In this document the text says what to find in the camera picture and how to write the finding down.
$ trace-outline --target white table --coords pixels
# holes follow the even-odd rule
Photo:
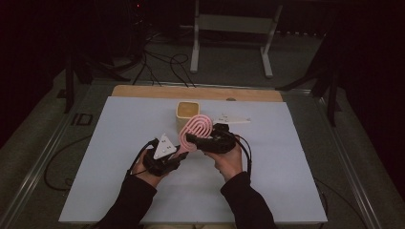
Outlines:
[[[109,97],[59,220],[99,221],[113,205],[126,170],[147,141],[166,134],[179,143],[176,105],[190,99]],[[327,221],[285,103],[192,101],[198,101],[201,113],[211,117],[227,113],[251,118],[249,124],[231,125],[230,131],[242,135],[250,144],[252,186],[265,198],[276,223]],[[219,192],[224,179],[213,164],[202,153],[189,154],[180,168],[160,183],[142,222],[233,222]]]

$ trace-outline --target black cable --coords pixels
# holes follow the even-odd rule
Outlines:
[[[185,56],[185,57],[186,57],[186,60],[185,60],[185,61],[188,60],[188,55],[186,55],[186,54],[175,54],[175,55],[173,55],[173,56],[170,58],[170,69],[172,70],[173,74],[174,74],[177,78],[181,78],[179,75],[176,74],[175,70],[173,69],[173,60],[175,60],[175,61],[180,65],[180,67],[182,68],[182,70],[184,71],[185,76],[187,76],[188,81],[191,82],[191,84],[193,85],[194,88],[196,88],[196,85],[194,85],[194,82],[191,80],[191,78],[190,78],[190,76],[188,75],[187,71],[185,70],[184,66],[180,63],[180,61],[178,61],[178,60],[176,59],[176,56],[179,56],[179,55]]]
[[[145,53],[149,54],[150,56],[164,62],[170,65],[170,69],[172,70],[172,73],[188,88],[188,84],[176,73],[176,71],[173,68],[173,65],[180,65],[184,74],[186,75],[187,79],[190,81],[190,83],[193,85],[193,87],[195,88],[196,85],[194,84],[194,82],[191,80],[190,76],[187,73],[187,70],[184,68],[184,66],[182,64],[184,64],[185,62],[188,61],[188,55],[183,54],[183,53],[178,53],[175,54],[173,56],[168,56],[168,55],[164,55],[164,54],[159,54],[159,53],[155,53],[155,52],[149,52],[149,51],[145,51]],[[185,60],[183,61],[179,61],[178,59],[176,59],[177,56],[184,56]]]
[[[128,177],[128,176],[131,175],[132,168],[134,168],[135,164],[136,164],[137,161],[139,160],[140,155],[143,153],[143,151],[145,151],[146,148],[148,148],[149,146],[153,145],[153,144],[156,143],[156,142],[159,143],[159,141],[158,141],[156,138],[153,139],[153,140],[150,140],[150,141],[148,141],[148,142],[142,147],[142,149],[140,149],[140,151],[138,152],[137,156],[136,156],[135,159],[134,159],[134,162],[132,162],[131,167],[127,170],[126,177]]]
[[[51,185],[51,183],[48,181],[48,170],[49,170],[49,167],[50,167],[51,163],[53,162],[53,160],[54,160],[60,153],[62,153],[64,150],[66,150],[66,149],[68,149],[69,147],[75,145],[76,143],[78,143],[78,142],[80,142],[80,141],[83,141],[83,140],[85,140],[85,139],[87,139],[87,138],[90,138],[90,137],[91,137],[91,135],[87,135],[87,136],[85,136],[85,137],[82,137],[81,139],[78,139],[78,140],[76,140],[76,141],[74,141],[74,142],[72,142],[72,143],[70,143],[70,144],[67,144],[66,146],[62,147],[60,150],[56,151],[56,152],[53,154],[53,156],[51,157],[51,159],[50,159],[50,161],[48,162],[47,166],[45,167],[45,171],[44,171],[44,181],[45,181],[45,184],[46,184],[49,188],[51,188],[51,189],[53,189],[53,190],[56,190],[56,191],[69,191],[69,190],[71,190],[71,188],[58,188],[58,187],[55,187],[55,186]],[[69,180],[69,179],[68,179],[68,178],[65,179],[65,183],[66,183],[68,186],[72,186],[72,185],[70,185],[70,184],[67,183],[67,180]]]
[[[343,201],[345,201],[345,203],[355,212],[355,214],[358,216],[358,218],[361,220],[361,223],[363,224],[364,228],[368,229],[366,222],[364,221],[364,219],[360,216],[360,214],[354,209],[354,207],[351,205],[351,203],[345,199],[341,194],[339,194],[336,190],[334,190],[333,188],[331,188],[328,184],[326,184],[325,182],[323,182],[322,180],[314,177],[314,179],[316,181],[318,181],[319,183],[323,184],[325,187],[327,187],[328,189],[330,189],[332,192],[334,192],[336,195],[338,195]]]
[[[319,185],[315,182],[315,186],[316,189],[318,190],[318,193],[321,195],[322,200],[324,200],[324,209],[325,209],[325,214],[328,217],[328,213],[329,213],[329,206],[328,206],[328,199],[327,196],[324,194],[324,192],[322,192],[322,190],[319,188]],[[321,223],[321,225],[319,226],[318,229],[322,229],[324,227],[325,223]]]

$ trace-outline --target wire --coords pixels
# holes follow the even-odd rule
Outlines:
[[[71,190],[71,188],[59,188],[59,187],[55,187],[55,186],[51,185],[51,183],[48,181],[48,170],[49,170],[49,167],[50,167],[51,163],[53,162],[53,160],[54,160],[60,153],[62,153],[64,150],[68,149],[69,147],[75,145],[76,143],[78,143],[78,142],[80,142],[80,141],[83,141],[83,140],[86,140],[87,138],[90,138],[91,136],[92,136],[92,135],[87,135],[87,136],[85,136],[85,137],[82,137],[81,139],[78,139],[78,140],[76,140],[76,141],[70,143],[70,144],[67,144],[66,146],[62,147],[60,150],[56,151],[56,152],[53,154],[53,156],[51,157],[51,159],[50,159],[50,161],[48,162],[47,167],[45,168],[45,171],[44,171],[44,181],[45,181],[45,184],[46,184],[49,188],[51,188],[51,189],[53,189],[53,190],[56,190],[56,191],[69,191],[69,190]],[[66,179],[65,179],[65,184],[67,184],[68,186],[72,186],[72,184],[68,183],[69,180],[71,180],[71,179],[66,178]]]
[[[186,55],[184,53],[178,53],[173,56],[168,56],[168,55],[159,54],[159,53],[155,53],[155,52],[149,52],[147,50],[145,50],[144,52],[164,63],[168,63],[170,65],[170,69],[172,70],[172,73],[188,88],[188,84],[176,73],[176,71],[173,68],[173,65],[180,65],[182,68],[182,71],[186,75],[188,81],[193,85],[194,88],[196,87],[196,85],[193,83],[190,76],[188,75],[187,70],[182,65],[188,61],[188,55]],[[176,59],[176,57],[178,57],[178,56],[184,56],[185,59],[183,61],[180,61],[180,60]]]
[[[323,182],[322,180],[320,180],[319,178],[317,178],[317,177],[314,177],[314,179],[317,181],[317,182],[319,182],[319,183],[321,183],[321,184],[323,184],[325,187],[327,187],[328,189],[330,189],[332,192],[334,192],[336,195],[338,195],[343,201],[345,201],[345,203],[355,212],[355,214],[358,216],[358,218],[361,220],[361,223],[363,224],[363,226],[364,226],[364,228],[368,228],[367,227],[367,224],[366,224],[366,222],[364,221],[364,219],[360,216],[360,214],[354,209],[354,207],[351,205],[351,203],[347,200],[347,199],[345,199],[341,194],[339,194],[336,190],[334,190],[333,188],[331,188],[328,184],[326,184],[325,182]]]
[[[324,200],[324,209],[325,209],[325,214],[328,217],[328,213],[329,213],[329,206],[328,206],[328,199],[327,196],[324,194],[324,192],[322,192],[322,190],[319,188],[319,185],[315,182],[315,186],[316,189],[318,190],[318,193],[321,195],[322,199]],[[321,225],[319,226],[318,229],[322,229],[324,227],[325,223],[321,223]]]

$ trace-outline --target person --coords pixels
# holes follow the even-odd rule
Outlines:
[[[160,181],[165,177],[156,177],[148,173],[143,166],[143,156],[134,165],[132,175],[122,182],[116,202],[94,228],[138,228],[152,204]],[[225,184],[221,193],[234,214],[238,229],[277,228],[273,215],[263,197],[250,186],[250,177],[243,171],[242,150],[236,145],[226,154],[204,152],[215,161],[224,177]]]

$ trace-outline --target pink ring-shaped object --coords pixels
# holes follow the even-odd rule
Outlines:
[[[185,152],[193,152],[197,150],[197,146],[186,140],[185,134],[195,135],[200,138],[207,138],[212,132],[212,121],[207,115],[197,114],[190,118],[179,134],[180,149],[177,155]]]

